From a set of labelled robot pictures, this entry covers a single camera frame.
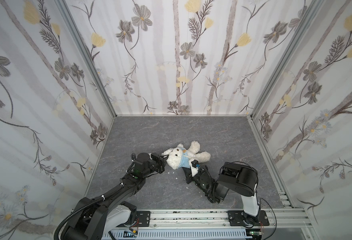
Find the light blue fleece hoodie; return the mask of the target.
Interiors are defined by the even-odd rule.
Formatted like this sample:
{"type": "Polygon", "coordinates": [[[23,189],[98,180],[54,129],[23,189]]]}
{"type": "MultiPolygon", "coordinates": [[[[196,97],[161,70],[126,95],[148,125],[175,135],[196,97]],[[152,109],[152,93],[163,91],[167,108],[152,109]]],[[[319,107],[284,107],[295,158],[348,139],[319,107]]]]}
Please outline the light blue fleece hoodie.
{"type": "Polygon", "coordinates": [[[194,154],[184,148],[178,149],[177,156],[180,159],[178,168],[190,168],[190,159],[194,156],[194,154]]]}

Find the white plush teddy bear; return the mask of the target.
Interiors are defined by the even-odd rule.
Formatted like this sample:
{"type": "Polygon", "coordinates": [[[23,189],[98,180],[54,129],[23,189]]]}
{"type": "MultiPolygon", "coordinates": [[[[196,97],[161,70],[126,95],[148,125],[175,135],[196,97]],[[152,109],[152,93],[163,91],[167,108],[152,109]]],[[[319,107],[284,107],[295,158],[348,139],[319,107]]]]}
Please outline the white plush teddy bear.
{"type": "Polygon", "coordinates": [[[192,161],[197,160],[199,163],[206,163],[211,159],[208,152],[200,153],[201,145],[197,141],[192,141],[188,149],[183,144],[175,148],[170,148],[163,152],[162,156],[168,156],[166,162],[174,170],[179,168],[190,168],[192,161]]]}

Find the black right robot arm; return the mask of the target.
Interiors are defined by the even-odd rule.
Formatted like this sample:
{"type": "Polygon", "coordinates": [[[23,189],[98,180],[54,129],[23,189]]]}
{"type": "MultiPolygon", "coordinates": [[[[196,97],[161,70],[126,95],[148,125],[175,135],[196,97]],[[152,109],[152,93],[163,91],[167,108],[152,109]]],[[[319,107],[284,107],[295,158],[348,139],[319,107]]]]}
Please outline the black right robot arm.
{"type": "Polygon", "coordinates": [[[261,209],[257,197],[259,178],[255,168],[240,161],[226,162],[220,168],[217,179],[213,178],[207,166],[198,164],[197,161],[193,161],[191,167],[182,169],[187,184],[194,183],[211,203],[220,203],[228,191],[233,191],[241,196],[246,217],[255,219],[259,216],[261,209]]]}

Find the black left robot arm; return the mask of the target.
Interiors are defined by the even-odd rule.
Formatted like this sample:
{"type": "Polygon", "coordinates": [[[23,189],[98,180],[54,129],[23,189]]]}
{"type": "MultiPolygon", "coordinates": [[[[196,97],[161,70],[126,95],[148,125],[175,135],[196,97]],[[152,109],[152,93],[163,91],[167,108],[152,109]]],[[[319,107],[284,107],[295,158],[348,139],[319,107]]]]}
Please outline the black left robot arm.
{"type": "Polygon", "coordinates": [[[56,228],[55,240],[100,240],[104,234],[107,216],[127,198],[135,195],[145,184],[146,178],[165,171],[168,155],[140,153],[131,155],[132,162],[120,183],[89,199],[82,198],[56,228]]]}

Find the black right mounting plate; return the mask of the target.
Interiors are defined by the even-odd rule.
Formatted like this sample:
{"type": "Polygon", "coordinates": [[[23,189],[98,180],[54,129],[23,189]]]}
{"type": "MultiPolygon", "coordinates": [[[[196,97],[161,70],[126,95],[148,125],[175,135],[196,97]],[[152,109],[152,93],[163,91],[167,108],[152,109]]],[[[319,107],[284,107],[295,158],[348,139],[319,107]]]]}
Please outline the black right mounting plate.
{"type": "Polygon", "coordinates": [[[265,211],[259,211],[256,217],[246,214],[244,211],[228,211],[231,227],[261,227],[269,226],[270,222],[265,211]]]}

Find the black mounting plate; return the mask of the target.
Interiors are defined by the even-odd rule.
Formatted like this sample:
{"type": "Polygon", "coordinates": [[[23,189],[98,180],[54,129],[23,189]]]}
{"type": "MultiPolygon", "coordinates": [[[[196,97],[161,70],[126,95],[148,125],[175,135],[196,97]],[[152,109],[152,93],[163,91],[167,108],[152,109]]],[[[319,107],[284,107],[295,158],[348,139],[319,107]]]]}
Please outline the black mounting plate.
{"type": "Polygon", "coordinates": [[[132,215],[132,227],[146,228],[150,225],[150,211],[138,211],[132,215]]]}
{"type": "Polygon", "coordinates": [[[261,227],[269,226],[270,222],[265,211],[259,211],[256,217],[246,214],[244,211],[228,211],[231,227],[261,227]]]}

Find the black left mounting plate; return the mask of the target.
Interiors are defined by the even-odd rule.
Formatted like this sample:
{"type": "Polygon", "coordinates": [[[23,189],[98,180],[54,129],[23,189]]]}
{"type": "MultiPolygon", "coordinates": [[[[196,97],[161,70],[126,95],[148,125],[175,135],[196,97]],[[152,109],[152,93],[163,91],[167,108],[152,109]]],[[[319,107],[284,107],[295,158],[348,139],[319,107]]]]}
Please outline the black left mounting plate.
{"type": "Polygon", "coordinates": [[[150,225],[150,211],[138,211],[132,215],[132,227],[146,228],[150,225]]]}

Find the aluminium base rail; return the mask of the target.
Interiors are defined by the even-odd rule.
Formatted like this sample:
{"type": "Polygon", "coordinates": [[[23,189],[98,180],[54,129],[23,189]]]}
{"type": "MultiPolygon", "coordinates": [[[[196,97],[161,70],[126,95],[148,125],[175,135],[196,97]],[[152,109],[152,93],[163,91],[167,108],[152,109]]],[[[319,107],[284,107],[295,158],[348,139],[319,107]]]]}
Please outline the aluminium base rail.
{"type": "MultiPolygon", "coordinates": [[[[269,219],[269,226],[263,228],[312,228],[313,225],[303,209],[262,209],[269,219]]],[[[181,228],[234,228],[230,226],[228,211],[240,209],[205,210],[142,210],[150,211],[150,225],[147,229],[181,228]]]]}

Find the aluminium corner post right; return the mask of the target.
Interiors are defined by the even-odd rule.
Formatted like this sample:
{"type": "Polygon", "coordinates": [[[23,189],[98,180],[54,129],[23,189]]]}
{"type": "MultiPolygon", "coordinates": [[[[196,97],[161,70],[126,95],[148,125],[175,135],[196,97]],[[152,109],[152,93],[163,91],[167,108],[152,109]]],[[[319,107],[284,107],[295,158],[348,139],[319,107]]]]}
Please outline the aluminium corner post right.
{"type": "Polygon", "coordinates": [[[272,72],[269,80],[265,88],[260,95],[252,114],[250,115],[250,119],[254,120],[257,115],[262,111],[262,106],[267,102],[267,98],[271,94],[276,82],[279,79],[280,74],[286,68],[290,58],[294,54],[296,48],[298,47],[300,41],[304,37],[304,34],[308,30],[311,25],[312,20],[315,18],[320,6],[323,4],[323,1],[311,1],[307,10],[304,11],[304,14],[299,22],[296,30],[294,31],[293,37],[290,40],[289,44],[285,48],[282,57],[278,61],[277,66],[275,67],[274,71],[272,72]]]}

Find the aluminium corner post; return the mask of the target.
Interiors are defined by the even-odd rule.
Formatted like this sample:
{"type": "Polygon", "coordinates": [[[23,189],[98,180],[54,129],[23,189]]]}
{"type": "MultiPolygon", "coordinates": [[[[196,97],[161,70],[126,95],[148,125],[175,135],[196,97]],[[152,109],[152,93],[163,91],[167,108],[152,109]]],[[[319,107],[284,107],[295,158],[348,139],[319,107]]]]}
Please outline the aluminium corner post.
{"type": "Polygon", "coordinates": [[[250,119],[254,120],[257,115],[262,111],[262,106],[267,102],[267,98],[271,94],[276,82],[279,79],[280,74],[286,68],[290,58],[294,54],[296,48],[298,47],[300,41],[304,37],[304,34],[308,30],[311,25],[312,20],[315,18],[320,6],[323,4],[323,1],[311,1],[307,10],[304,11],[304,14],[299,22],[296,30],[294,31],[293,37],[290,40],[289,44],[285,48],[282,57],[278,61],[277,66],[275,67],[274,71],[272,72],[269,80],[265,88],[260,95],[252,114],[250,115],[250,119]]]}
{"type": "Polygon", "coordinates": [[[75,21],[70,13],[70,10],[68,8],[68,5],[66,4],[65,1],[62,0],[55,0],[55,4],[58,7],[58,10],[66,24],[66,26],[69,29],[69,32],[75,42],[75,45],[78,49],[78,51],[80,52],[81,57],[83,58],[83,60],[86,63],[87,68],[89,69],[91,76],[93,78],[93,81],[98,89],[98,91],[100,92],[100,95],[106,105],[106,108],[109,112],[109,115],[112,117],[112,119],[115,119],[117,117],[117,114],[110,102],[109,96],[105,90],[105,87],[102,84],[101,78],[99,77],[96,67],[94,65],[94,62],[92,60],[90,51],[88,50],[83,37],[81,36],[75,21]]]}

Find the aluminium corner post left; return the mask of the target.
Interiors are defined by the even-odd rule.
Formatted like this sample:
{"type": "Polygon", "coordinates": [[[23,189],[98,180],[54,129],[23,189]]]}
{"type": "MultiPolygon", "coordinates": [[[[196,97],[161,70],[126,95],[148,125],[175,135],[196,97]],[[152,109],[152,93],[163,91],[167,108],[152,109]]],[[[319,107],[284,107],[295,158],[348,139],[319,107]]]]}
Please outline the aluminium corner post left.
{"type": "Polygon", "coordinates": [[[110,102],[109,96],[105,90],[105,87],[102,84],[101,78],[99,77],[96,67],[94,65],[94,62],[92,60],[90,51],[88,50],[83,37],[81,36],[75,21],[70,13],[70,10],[68,8],[68,5],[66,4],[65,1],[62,0],[55,0],[55,4],[58,7],[58,10],[66,24],[66,26],[69,29],[69,32],[75,42],[75,45],[78,49],[78,51],[80,52],[81,57],[83,58],[83,60],[86,63],[87,68],[89,69],[91,76],[93,78],[93,81],[98,89],[98,91],[100,92],[100,95],[106,105],[106,108],[109,112],[109,115],[112,117],[112,119],[115,119],[117,117],[117,114],[110,102]]]}

